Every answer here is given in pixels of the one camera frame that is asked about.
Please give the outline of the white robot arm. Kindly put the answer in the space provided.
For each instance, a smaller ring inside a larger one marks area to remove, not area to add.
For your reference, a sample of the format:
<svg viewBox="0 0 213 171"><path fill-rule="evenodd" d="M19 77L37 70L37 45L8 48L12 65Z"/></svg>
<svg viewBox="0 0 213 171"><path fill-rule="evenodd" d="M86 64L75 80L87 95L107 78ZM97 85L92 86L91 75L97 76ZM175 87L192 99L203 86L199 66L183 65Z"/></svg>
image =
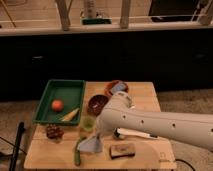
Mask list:
<svg viewBox="0 0 213 171"><path fill-rule="evenodd" d="M213 151L213 114L142 111L131 108L128 93L116 92L97 117L102 135L126 128Z"/></svg>

